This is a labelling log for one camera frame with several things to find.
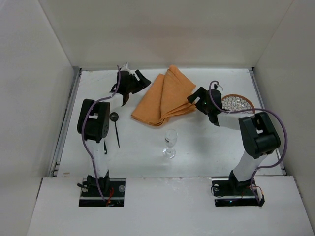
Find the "orange cloth napkin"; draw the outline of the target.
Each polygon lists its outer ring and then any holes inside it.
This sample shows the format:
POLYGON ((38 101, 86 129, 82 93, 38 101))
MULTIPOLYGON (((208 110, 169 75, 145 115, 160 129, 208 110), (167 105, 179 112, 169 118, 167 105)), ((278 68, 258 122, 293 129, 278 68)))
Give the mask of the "orange cloth napkin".
POLYGON ((171 117, 186 115, 196 110, 188 102, 196 85, 175 65, 169 66, 165 74, 159 74, 145 93, 131 117, 151 126, 161 126, 171 117))

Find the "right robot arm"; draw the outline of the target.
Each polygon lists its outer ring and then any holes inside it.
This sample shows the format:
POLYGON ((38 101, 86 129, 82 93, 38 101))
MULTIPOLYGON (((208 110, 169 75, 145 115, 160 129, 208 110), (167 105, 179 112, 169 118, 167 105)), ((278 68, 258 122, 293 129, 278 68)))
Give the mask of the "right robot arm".
POLYGON ((255 192, 254 175, 260 169, 261 162, 280 145, 280 137, 270 119, 273 115, 266 109, 240 107, 238 110, 224 108, 221 93, 214 84, 209 90, 200 87, 187 97, 190 104, 204 113, 210 123, 240 131, 244 153, 238 165, 230 172, 227 181, 214 184, 216 196, 240 195, 246 190, 255 192))

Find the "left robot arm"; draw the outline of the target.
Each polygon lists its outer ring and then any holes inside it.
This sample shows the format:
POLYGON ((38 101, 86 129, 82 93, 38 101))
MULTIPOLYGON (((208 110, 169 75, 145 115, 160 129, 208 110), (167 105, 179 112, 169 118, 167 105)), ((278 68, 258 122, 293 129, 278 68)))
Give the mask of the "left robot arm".
POLYGON ((88 190, 97 189, 105 194, 109 189, 109 170, 105 161, 104 139, 109 131, 110 102, 116 94, 123 96, 122 105, 129 100, 130 94, 136 94, 151 84, 140 70, 131 72, 120 67, 116 83, 110 95, 98 100, 84 99, 77 123, 77 131, 90 158, 90 174, 87 177, 88 190))

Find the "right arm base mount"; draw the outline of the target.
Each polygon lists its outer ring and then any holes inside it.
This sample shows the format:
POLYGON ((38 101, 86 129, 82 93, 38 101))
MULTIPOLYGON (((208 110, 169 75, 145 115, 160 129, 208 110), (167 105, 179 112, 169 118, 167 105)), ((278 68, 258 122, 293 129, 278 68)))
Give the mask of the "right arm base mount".
POLYGON ((235 189, 228 178, 213 178, 210 191, 216 207, 262 207, 265 203, 264 193, 255 181, 235 189))

